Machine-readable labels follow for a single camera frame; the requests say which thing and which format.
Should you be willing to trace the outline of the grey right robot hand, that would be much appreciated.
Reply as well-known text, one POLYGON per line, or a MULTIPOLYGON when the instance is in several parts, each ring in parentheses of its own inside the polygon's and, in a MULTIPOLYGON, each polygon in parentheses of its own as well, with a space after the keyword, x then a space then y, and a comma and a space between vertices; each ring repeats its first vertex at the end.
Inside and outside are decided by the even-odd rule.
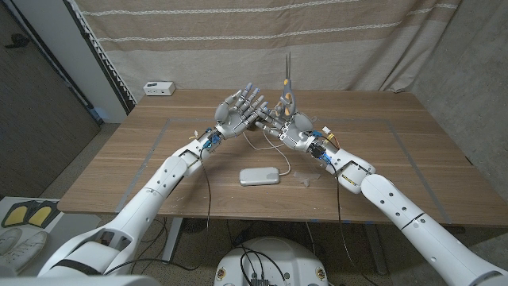
POLYGON ((305 114, 296 112, 289 119, 284 119, 267 107, 256 110, 256 114, 262 119, 256 122, 256 126, 277 137, 289 148, 311 153, 314 158, 325 154, 325 143, 314 135, 313 123, 305 114))

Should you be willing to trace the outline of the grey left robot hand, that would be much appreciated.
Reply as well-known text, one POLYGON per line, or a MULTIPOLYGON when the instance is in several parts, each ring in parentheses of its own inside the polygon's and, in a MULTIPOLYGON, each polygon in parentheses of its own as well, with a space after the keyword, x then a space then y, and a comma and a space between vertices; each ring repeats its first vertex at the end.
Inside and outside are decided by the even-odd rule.
POLYGON ((219 104, 214 118, 214 127, 221 139, 229 139, 243 133, 260 117, 261 110, 266 106, 264 96, 257 97, 259 88, 252 88, 248 83, 244 90, 229 95, 219 104))

